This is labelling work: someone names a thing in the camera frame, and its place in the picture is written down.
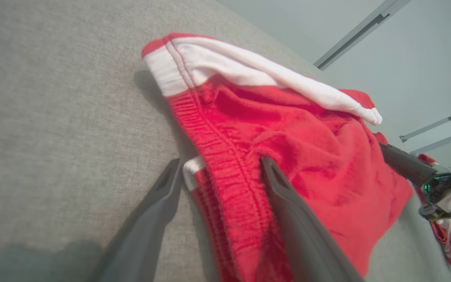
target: white trim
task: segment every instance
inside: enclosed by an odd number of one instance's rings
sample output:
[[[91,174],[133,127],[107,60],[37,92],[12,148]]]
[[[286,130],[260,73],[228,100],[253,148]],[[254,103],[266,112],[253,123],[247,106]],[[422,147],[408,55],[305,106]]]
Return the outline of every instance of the white trim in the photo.
[[[184,182],[186,183],[189,191],[193,191],[198,187],[195,174],[205,167],[206,165],[204,164],[203,158],[201,156],[190,159],[184,164],[182,173],[184,175]]]
[[[164,96],[177,95],[220,74],[236,85],[289,87],[325,109],[354,114],[372,125],[382,121],[377,110],[362,107],[353,98],[331,86],[218,40],[175,38],[146,55],[144,60]]]
[[[446,233],[446,243],[443,244],[443,251],[446,257],[451,259],[451,219],[438,220],[437,224],[439,224]]]
[[[144,57],[144,61],[156,79],[163,96],[171,96],[188,89],[186,82],[177,68],[166,46],[152,51]]]

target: red fabric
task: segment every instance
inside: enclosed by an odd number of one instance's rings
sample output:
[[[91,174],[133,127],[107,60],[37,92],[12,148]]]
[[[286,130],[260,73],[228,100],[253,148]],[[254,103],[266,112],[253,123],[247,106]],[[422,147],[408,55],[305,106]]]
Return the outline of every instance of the red fabric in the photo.
[[[419,159],[422,159],[424,162],[430,164],[431,166],[432,166],[433,164],[437,164],[436,160],[433,159],[433,158],[431,158],[431,157],[428,156],[428,155],[425,155],[425,154],[419,154],[417,157],[418,157]]]
[[[344,92],[373,107],[365,93]],[[260,179],[266,155],[365,275],[374,244],[412,189],[384,163],[377,137],[361,119],[324,110],[290,89],[238,87],[220,76],[168,101],[206,162],[208,175],[198,177],[193,196],[223,281],[291,280]]]

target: gray cushion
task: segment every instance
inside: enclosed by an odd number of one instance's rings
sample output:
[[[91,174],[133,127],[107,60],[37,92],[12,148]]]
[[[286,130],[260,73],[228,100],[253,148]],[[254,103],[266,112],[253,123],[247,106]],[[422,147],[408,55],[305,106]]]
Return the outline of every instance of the gray cushion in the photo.
[[[216,37],[328,82],[212,0],[0,0],[0,281],[84,281],[167,162],[197,155],[140,58],[169,32]],[[417,204],[378,243],[369,281],[451,277]],[[156,281],[215,280],[184,191]]]

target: gray couch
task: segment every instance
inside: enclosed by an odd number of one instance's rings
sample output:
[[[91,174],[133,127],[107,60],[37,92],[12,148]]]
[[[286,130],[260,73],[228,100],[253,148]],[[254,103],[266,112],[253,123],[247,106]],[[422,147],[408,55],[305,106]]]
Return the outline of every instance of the gray couch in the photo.
[[[322,72],[213,0],[0,0],[0,281],[84,281],[166,163],[196,152],[141,60],[204,34],[304,75]],[[368,281],[448,281],[418,200],[379,241]],[[216,281],[187,191],[156,281]]]

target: stitched seam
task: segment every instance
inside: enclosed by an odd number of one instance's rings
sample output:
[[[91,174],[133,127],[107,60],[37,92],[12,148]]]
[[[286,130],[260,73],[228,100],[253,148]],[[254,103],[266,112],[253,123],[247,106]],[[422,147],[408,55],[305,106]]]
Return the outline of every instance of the stitched seam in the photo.
[[[184,81],[184,83],[186,84],[186,86],[191,89],[193,88],[192,85],[189,85],[188,80],[182,75],[182,71],[180,69],[179,63],[177,62],[177,58],[175,57],[175,55],[172,53],[172,51],[170,50],[170,48],[168,48],[168,45],[165,43],[165,48],[168,51],[168,53],[170,54],[171,58],[173,59],[173,62],[175,63],[175,65],[177,66],[177,70],[179,70],[180,75],[182,76],[182,80]]]
[[[191,82],[193,82],[193,84],[195,84],[195,82],[193,81],[193,77],[192,77],[191,73],[189,72],[189,70],[188,70],[188,68],[187,68],[187,66],[186,66],[186,63],[185,63],[184,60],[183,60],[183,55],[179,52],[179,50],[177,50],[177,48],[175,48],[175,46],[174,46],[174,44],[173,44],[173,42],[172,42],[171,39],[170,39],[169,42],[170,42],[170,44],[172,45],[172,47],[175,49],[175,51],[177,52],[177,54],[180,55],[180,59],[181,59],[182,65],[184,66],[184,70],[187,72],[187,75],[189,75],[189,77],[190,77],[190,79],[191,79]],[[259,205],[258,201],[257,201],[257,200],[253,197],[253,195],[252,195],[252,191],[253,191],[253,190],[252,190],[252,187],[251,187],[251,185],[250,185],[250,183],[249,183],[249,181],[248,181],[249,178],[247,177],[247,175],[246,175],[246,173],[245,173],[245,166],[242,164],[242,162],[241,162],[240,159],[238,158],[238,154],[237,154],[237,149],[236,149],[236,147],[234,146],[234,144],[228,142],[227,139],[223,136],[223,134],[221,134],[220,131],[219,131],[213,124],[211,124],[210,121],[209,121],[207,118],[205,118],[204,114],[202,113],[201,103],[199,103],[199,101],[197,101],[198,90],[197,90],[196,88],[193,87],[193,88],[190,88],[189,91],[192,92],[192,93],[194,94],[194,95],[192,95],[192,97],[193,97],[193,100],[195,101],[195,105],[196,105],[197,108],[199,109],[198,114],[200,115],[200,117],[202,118],[202,120],[205,122],[205,124],[208,126],[208,128],[209,128],[212,132],[214,132],[215,135],[216,135],[222,142],[224,142],[224,143],[227,145],[227,147],[228,147],[229,149],[231,149],[231,150],[234,152],[234,160],[236,161],[236,165],[237,165],[238,168],[240,169],[240,172],[241,172],[243,181],[244,181],[245,184],[247,185],[248,191],[250,191],[250,198],[252,199],[252,201],[253,201],[254,204],[255,204],[255,207],[256,207],[256,209],[255,209],[256,216],[257,216],[258,219],[262,218],[262,217],[261,217],[261,214],[260,214],[260,205]]]

